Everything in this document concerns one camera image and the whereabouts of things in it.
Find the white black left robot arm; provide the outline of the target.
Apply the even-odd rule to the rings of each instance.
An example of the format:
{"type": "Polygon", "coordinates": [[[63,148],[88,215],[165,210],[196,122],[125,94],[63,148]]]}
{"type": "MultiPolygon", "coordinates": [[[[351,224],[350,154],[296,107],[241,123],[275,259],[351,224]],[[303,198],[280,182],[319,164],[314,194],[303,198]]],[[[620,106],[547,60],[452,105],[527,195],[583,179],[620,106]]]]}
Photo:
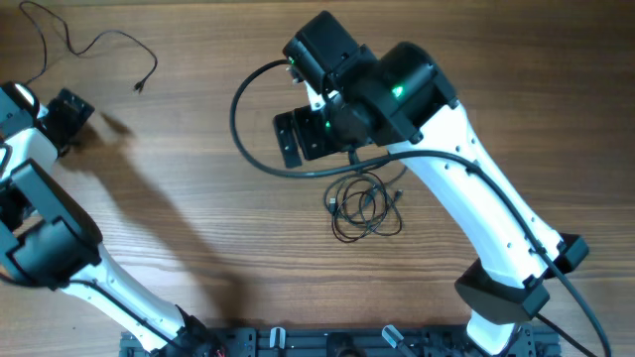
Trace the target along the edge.
{"type": "Polygon", "coordinates": [[[2,282],[61,291],[130,332],[151,356],[223,356],[220,339],[118,265],[90,215],[51,177],[94,108],[62,89],[42,104],[24,83],[1,85],[2,282]]]}

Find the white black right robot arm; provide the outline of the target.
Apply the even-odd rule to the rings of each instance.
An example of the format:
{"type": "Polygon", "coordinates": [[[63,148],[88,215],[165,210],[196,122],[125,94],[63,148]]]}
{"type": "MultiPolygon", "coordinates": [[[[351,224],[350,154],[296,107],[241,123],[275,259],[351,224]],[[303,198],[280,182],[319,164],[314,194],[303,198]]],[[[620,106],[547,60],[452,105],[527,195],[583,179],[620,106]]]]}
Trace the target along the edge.
{"type": "Polygon", "coordinates": [[[307,88],[298,141],[314,160],[374,144],[432,192],[477,258],[456,281],[470,307],[468,338],[495,356],[548,301],[544,280],[564,281],[587,256],[576,234],[550,227],[479,142],[447,77],[421,47],[402,42],[382,57],[357,43],[328,12],[283,49],[307,88]]]}

